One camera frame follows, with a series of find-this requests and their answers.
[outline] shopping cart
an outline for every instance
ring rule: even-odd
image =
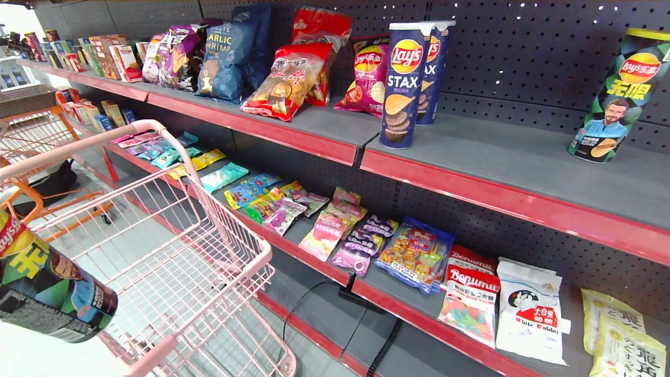
[[[52,246],[117,292],[117,314],[99,335],[129,366],[126,376],[293,377],[293,352],[250,303],[274,273],[270,245],[202,188],[185,149],[157,121],[136,121],[0,168],[0,183],[150,129],[184,157],[196,199],[184,194],[184,183],[179,192],[164,182],[172,166],[33,230],[53,237],[61,224],[113,204],[105,210],[111,225],[89,221]],[[167,220],[173,233],[157,225]]]

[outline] red snack bag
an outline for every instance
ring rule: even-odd
[[[354,82],[336,109],[364,111],[381,117],[389,63],[389,35],[354,40]]]
[[[242,111],[283,121],[293,119],[330,50],[330,43],[290,44],[278,49],[270,75],[242,104]]]
[[[330,100],[330,66],[337,53],[349,41],[351,36],[351,19],[341,13],[327,9],[302,7],[295,14],[293,44],[313,42],[330,43],[330,51],[326,63],[319,72],[318,79],[307,95],[307,102],[312,105],[326,106]]]

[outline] purple candy bag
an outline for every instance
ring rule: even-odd
[[[158,83],[162,87],[193,91],[191,78],[197,72],[190,66],[191,53],[198,45],[198,30],[202,26],[173,25],[163,36],[158,47]]]

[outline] yellow snack bag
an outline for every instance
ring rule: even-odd
[[[202,157],[205,160],[205,162],[207,162],[207,165],[211,165],[219,160],[223,160],[224,158],[226,158],[226,154],[224,154],[217,148],[209,152],[203,153],[200,157]]]
[[[665,346],[607,315],[598,323],[598,340],[589,377],[665,376]]]
[[[609,317],[622,325],[645,332],[643,316],[632,307],[614,297],[595,290],[582,288],[584,301],[584,349],[593,355],[601,316]]]

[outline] blue chip bag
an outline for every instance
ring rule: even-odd
[[[211,194],[221,187],[244,177],[248,173],[248,169],[231,162],[221,169],[202,177],[200,182],[202,182],[202,187],[204,187],[205,191]]]
[[[198,76],[199,97],[242,101],[244,71],[249,63],[257,19],[224,22],[207,29],[207,45]]]
[[[151,161],[151,165],[158,166],[161,169],[167,168],[168,166],[174,164],[174,162],[179,158],[179,152],[174,149],[168,149],[164,151],[160,156]]]
[[[249,56],[249,65],[245,70],[245,82],[247,86],[255,91],[270,73],[270,60],[274,52],[270,51],[270,27],[272,19],[272,4],[260,3],[244,7],[235,7],[232,10],[232,18],[235,21],[245,19],[257,19],[258,29],[253,41],[253,48]]]
[[[184,131],[184,133],[177,138],[177,141],[184,146],[184,148],[188,147],[191,144],[195,144],[198,142],[198,136],[195,136],[194,134]]]

